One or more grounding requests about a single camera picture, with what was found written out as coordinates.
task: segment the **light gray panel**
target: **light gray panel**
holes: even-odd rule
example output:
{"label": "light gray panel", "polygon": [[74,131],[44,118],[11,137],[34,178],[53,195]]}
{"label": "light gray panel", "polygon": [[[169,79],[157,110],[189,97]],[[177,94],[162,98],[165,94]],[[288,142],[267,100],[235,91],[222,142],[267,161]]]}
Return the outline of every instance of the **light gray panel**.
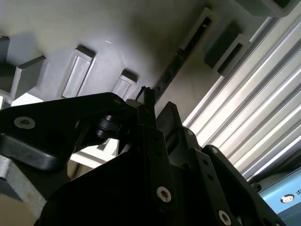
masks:
{"label": "light gray panel", "polygon": [[39,45],[31,32],[22,31],[10,35],[9,39],[7,62],[12,65],[21,65],[44,55],[43,52],[39,50]]}
{"label": "light gray panel", "polygon": [[65,78],[68,78],[68,82],[62,94],[63,97],[70,98],[78,95],[94,56],[95,53],[84,46],[79,46],[72,52],[65,73]]}

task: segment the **screw head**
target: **screw head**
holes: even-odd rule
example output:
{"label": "screw head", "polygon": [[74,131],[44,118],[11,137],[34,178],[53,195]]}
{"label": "screw head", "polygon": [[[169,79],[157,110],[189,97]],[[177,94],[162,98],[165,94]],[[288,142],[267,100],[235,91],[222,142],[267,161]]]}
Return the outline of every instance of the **screw head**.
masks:
{"label": "screw head", "polygon": [[20,129],[33,129],[36,126],[36,122],[29,117],[17,117],[14,120],[14,125]]}
{"label": "screw head", "polygon": [[171,194],[166,187],[158,187],[157,188],[157,196],[163,202],[166,202],[166,203],[171,202]]}
{"label": "screw head", "polygon": [[121,101],[120,101],[120,100],[118,100],[118,99],[114,99],[114,102],[115,102],[116,104],[118,104],[118,105],[120,105],[120,104],[121,104]]}
{"label": "screw head", "polygon": [[232,224],[230,217],[225,211],[223,210],[218,211],[218,216],[220,217],[224,225],[230,226]]}
{"label": "screw head", "polygon": [[193,132],[190,129],[188,129],[187,131],[188,131],[189,136],[193,136]]}
{"label": "screw head", "polygon": [[218,154],[218,150],[215,147],[212,147],[211,149],[214,154]]}
{"label": "screw head", "polygon": [[283,197],[280,199],[280,201],[281,201],[282,203],[289,203],[289,202],[293,201],[294,198],[295,198],[295,196],[294,196],[293,194],[287,194],[287,195],[283,196]]}

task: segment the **black metal bracket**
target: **black metal bracket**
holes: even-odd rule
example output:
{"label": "black metal bracket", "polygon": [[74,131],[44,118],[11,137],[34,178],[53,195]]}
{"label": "black metal bracket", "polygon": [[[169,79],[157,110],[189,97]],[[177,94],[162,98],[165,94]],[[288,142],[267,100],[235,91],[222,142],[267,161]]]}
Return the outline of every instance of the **black metal bracket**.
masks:
{"label": "black metal bracket", "polygon": [[0,154],[34,170],[61,169],[85,146],[120,140],[116,158],[50,196],[37,225],[285,225],[216,147],[198,145],[174,104],[157,119],[154,105],[145,89],[137,108],[105,93],[0,111]]}

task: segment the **metal frame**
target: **metal frame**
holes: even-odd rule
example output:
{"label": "metal frame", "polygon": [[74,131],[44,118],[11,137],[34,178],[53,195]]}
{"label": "metal frame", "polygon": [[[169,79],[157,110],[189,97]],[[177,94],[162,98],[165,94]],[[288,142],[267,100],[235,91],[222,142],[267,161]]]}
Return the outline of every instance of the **metal frame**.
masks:
{"label": "metal frame", "polygon": [[300,9],[270,19],[232,75],[184,122],[200,145],[219,147],[246,178],[299,148]]}

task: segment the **gray plastic ceiling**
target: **gray plastic ceiling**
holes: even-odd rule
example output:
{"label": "gray plastic ceiling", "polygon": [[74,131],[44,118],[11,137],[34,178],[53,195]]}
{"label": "gray plastic ceiling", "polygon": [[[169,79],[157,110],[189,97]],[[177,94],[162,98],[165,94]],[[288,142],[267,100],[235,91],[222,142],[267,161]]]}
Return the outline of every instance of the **gray plastic ceiling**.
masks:
{"label": "gray plastic ceiling", "polygon": [[141,86],[157,83],[209,5],[222,18],[215,37],[235,22],[250,38],[266,19],[234,0],[0,0],[0,34],[10,38],[9,62],[19,65],[41,55],[48,59],[30,91],[44,101],[62,98],[65,71],[78,45],[96,53],[82,95],[112,91],[128,69],[138,77],[135,97]]}
{"label": "gray plastic ceiling", "polygon": [[184,122],[251,178],[301,145],[301,4],[268,19],[248,55]]}

